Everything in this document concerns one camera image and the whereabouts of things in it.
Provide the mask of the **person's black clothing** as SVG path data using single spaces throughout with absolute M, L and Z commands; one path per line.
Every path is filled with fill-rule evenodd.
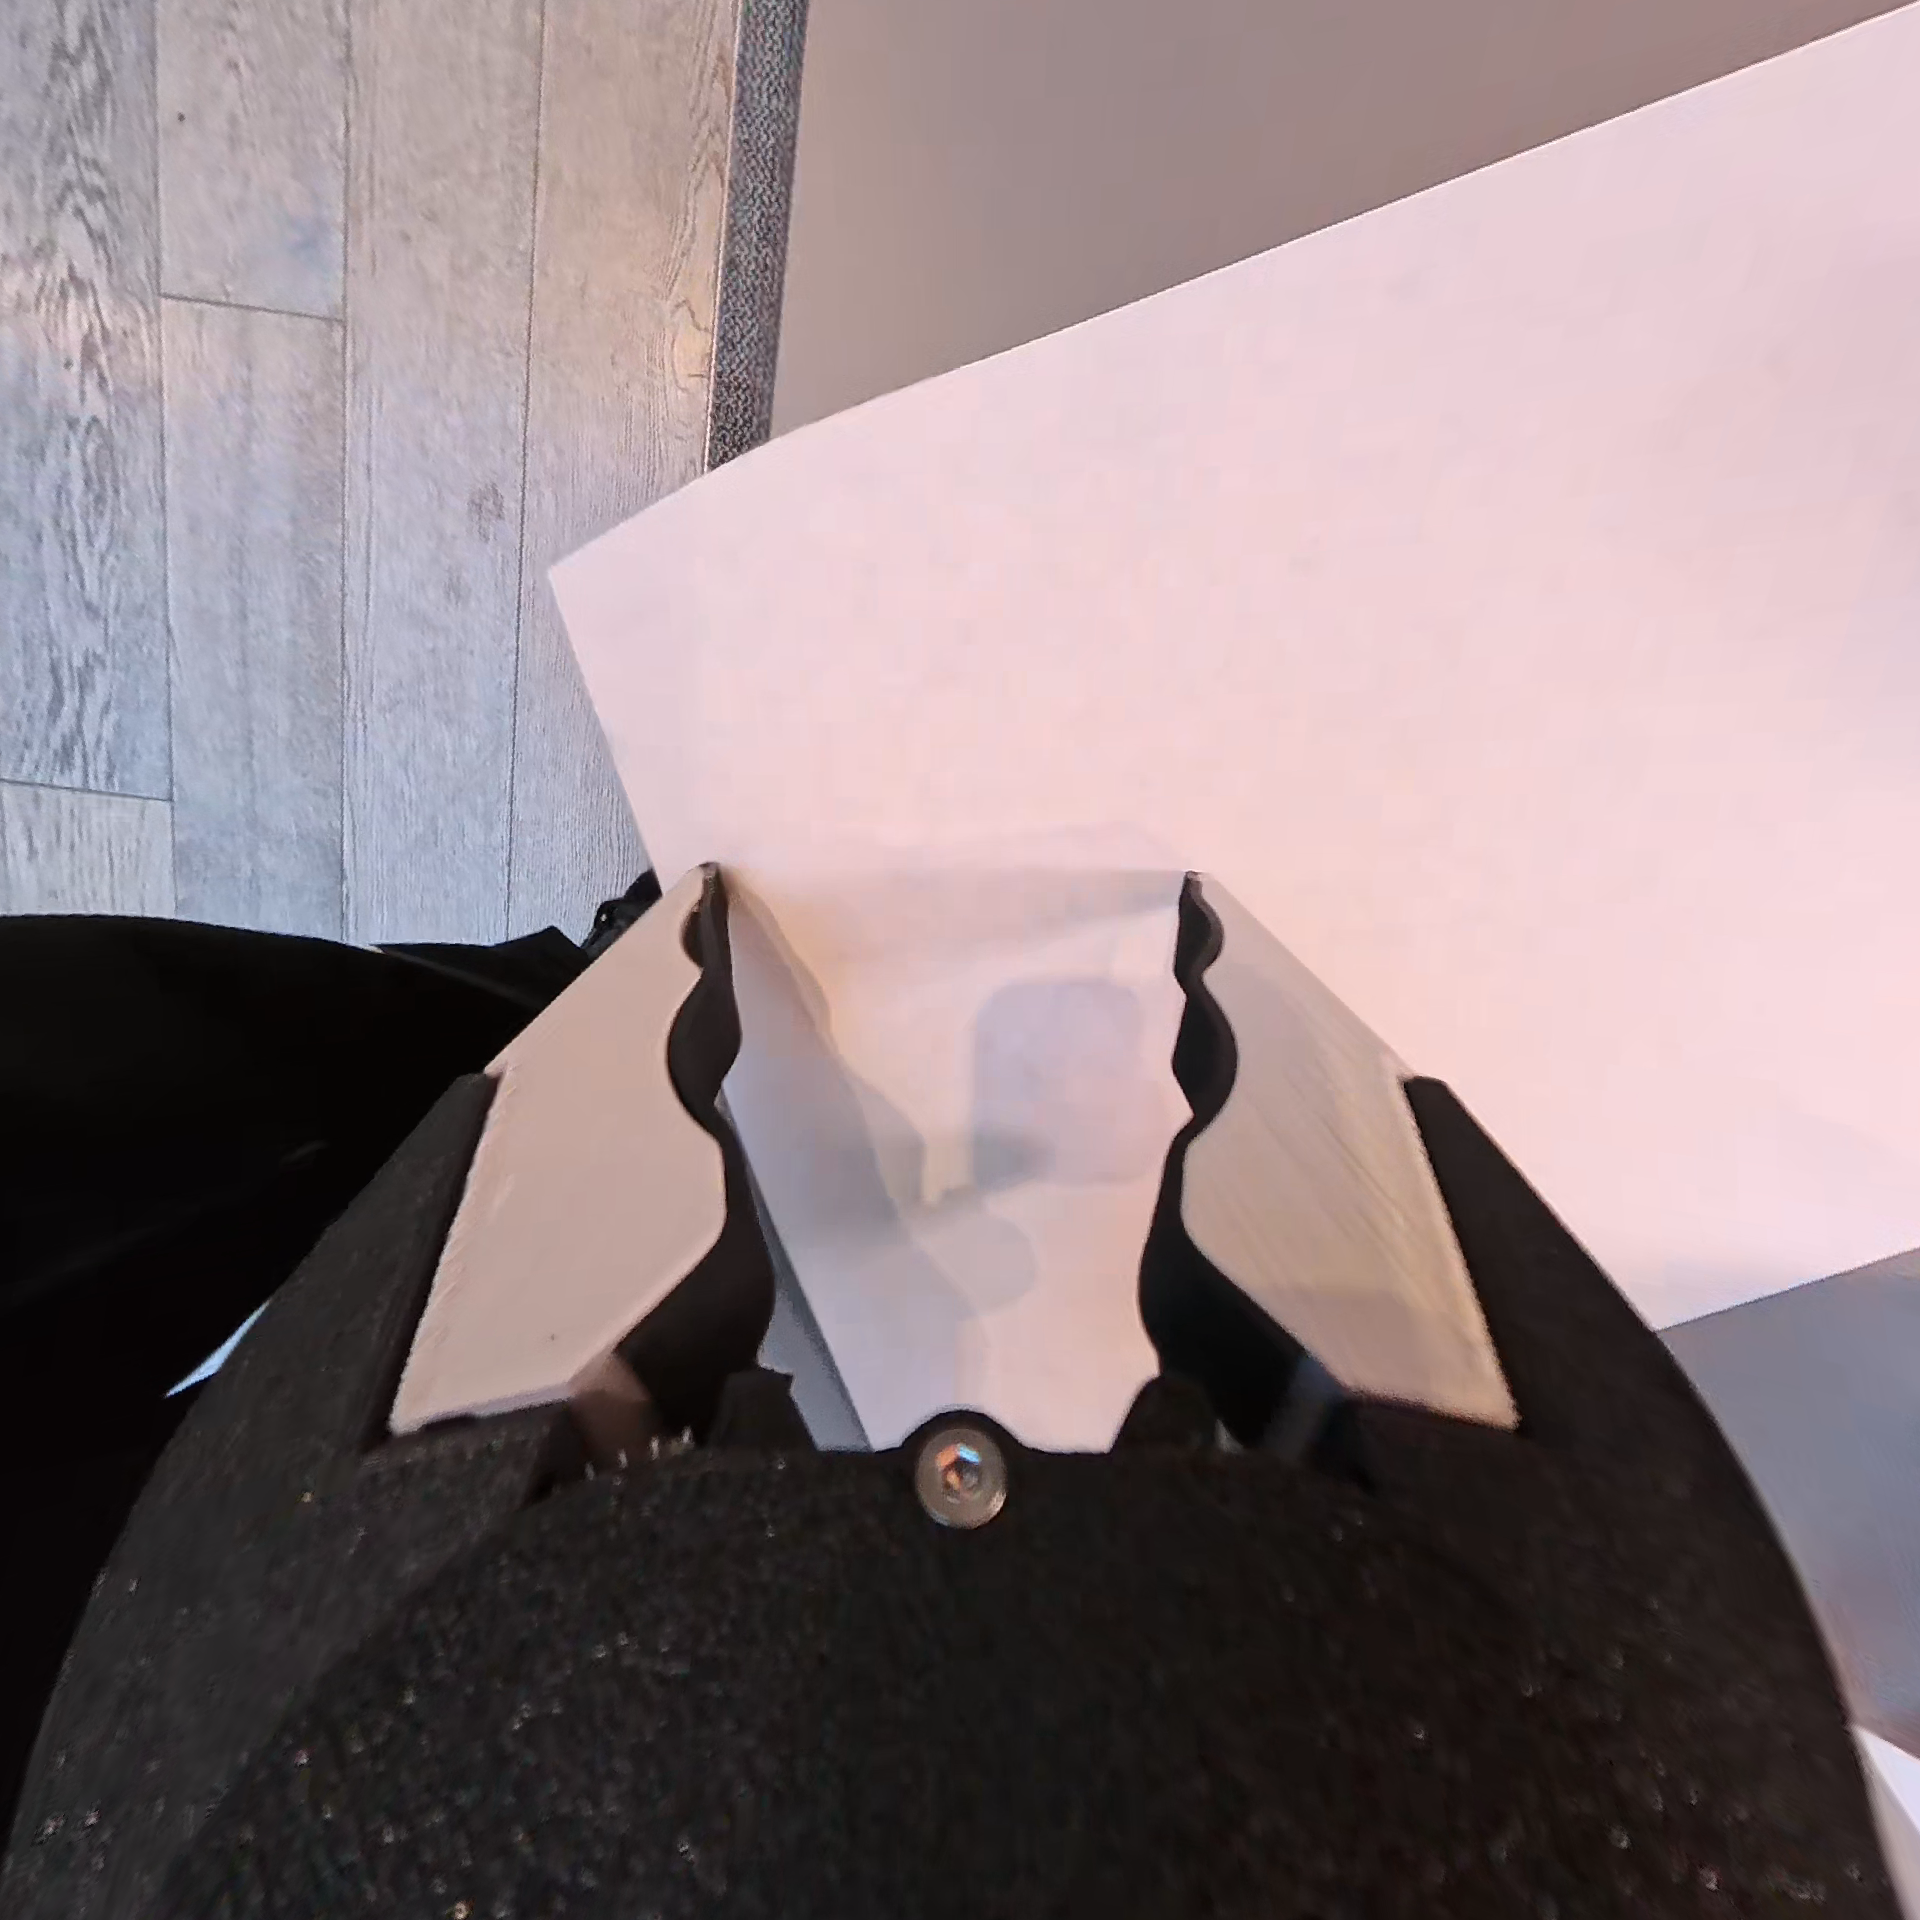
M 5 1516 L 144 1475 L 177 1382 L 658 900 L 643 873 L 581 944 L 5 918 Z

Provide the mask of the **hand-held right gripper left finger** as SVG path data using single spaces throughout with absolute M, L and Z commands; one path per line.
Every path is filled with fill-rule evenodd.
M 723 870 L 688 870 L 486 1070 L 492 1099 L 397 1382 L 397 1436 L 564 1406 L 706 1438 L 774 1260 L 723 1090 L 743 1045 Z

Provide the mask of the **white paper sheet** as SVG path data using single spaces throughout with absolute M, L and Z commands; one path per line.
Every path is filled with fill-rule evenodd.
M 1435 1397 L 1348 1162 L 1447 1082 L 1657 1321 L 1917 1247 L 1917 6 L 807 426 L 550 571 L 864 1436 L 1103 1448 L 1265 988 L 1269 1313 Z

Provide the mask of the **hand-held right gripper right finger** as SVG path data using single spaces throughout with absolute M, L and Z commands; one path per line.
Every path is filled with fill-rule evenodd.
M 1139 1271 L 1163 1369 L 1245 1448 L 1304 1452 L 1345 1402 L 1516 1431 L 1400 1056 L 1217 876 L 1183 881 L 1173 974 L 1191 1116 Z

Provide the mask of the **white desk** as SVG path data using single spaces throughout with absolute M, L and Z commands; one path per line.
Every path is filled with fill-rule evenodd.
M 971 611 L 995 718 L 1234 722 L 1286 939 L 1685 1321 L 1917 1748 L 1917 1461 L 1762 1408 L 1917 1386 L 1917 3 L 740 25 L 761 680 Z

